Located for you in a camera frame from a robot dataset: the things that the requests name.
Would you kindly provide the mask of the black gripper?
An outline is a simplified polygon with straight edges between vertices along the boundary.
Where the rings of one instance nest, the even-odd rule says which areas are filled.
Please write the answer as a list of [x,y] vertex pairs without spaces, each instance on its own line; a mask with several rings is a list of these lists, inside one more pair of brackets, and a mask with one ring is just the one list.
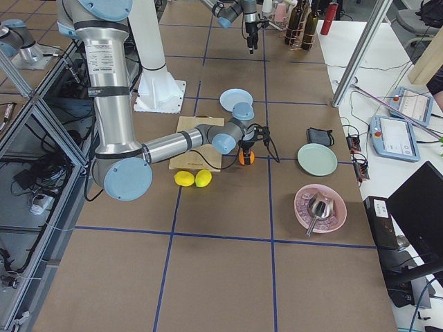
[[243,12],[244,27],[246,32],[242,32],[242,36],[247,40],[247,46],[250,54],[254,49],[258,49],[258,31],[269,25],[269,20],[261,18],[257,12]]
[[264,146],[269,148],[269,128],[264,126],[250,126],[240,143],[240,147],[242,148],[243,165],[251,164],[251,148],[255,142],[259,141],[262,141]]

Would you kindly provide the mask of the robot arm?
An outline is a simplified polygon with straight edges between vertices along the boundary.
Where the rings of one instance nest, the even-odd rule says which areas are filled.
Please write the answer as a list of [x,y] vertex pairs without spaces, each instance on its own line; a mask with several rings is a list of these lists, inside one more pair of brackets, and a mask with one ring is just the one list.
[[230,1],[229,4],[225,4],[223,1],[201,2],[211,11],[213,16],[217,18],[222,28],[230,28],[232,23],[239,16],[242,16],[247,34],[246,37],[244,34],[242,34],[242,36],[246,40],[249,53],[253,54],[254,51],[258,49],[258,32],[260,29],[264,29],[269,25],[269,19],[265,13],[263,13],[262,16],[259,15],[257,11],[257,1]]
[[186,89],[168,71],[154,2],[58,1],[57,9],[60,32],[84,43],[100,137],[93,178],[109,196],[142,196],[153,163],[208,144],[227,154],[264,137],[251,104],[240,102],[226,124],[137,141],[132,111],[178,113]]

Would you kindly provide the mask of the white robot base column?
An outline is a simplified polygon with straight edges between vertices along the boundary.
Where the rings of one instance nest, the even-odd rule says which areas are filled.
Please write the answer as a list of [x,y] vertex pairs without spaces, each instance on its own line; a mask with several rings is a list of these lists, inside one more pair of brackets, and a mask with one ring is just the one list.
[[133,1],[129,24],[142,66],[134,110],[179,113],[186,82],[174,79],[167,68],[154,1]]

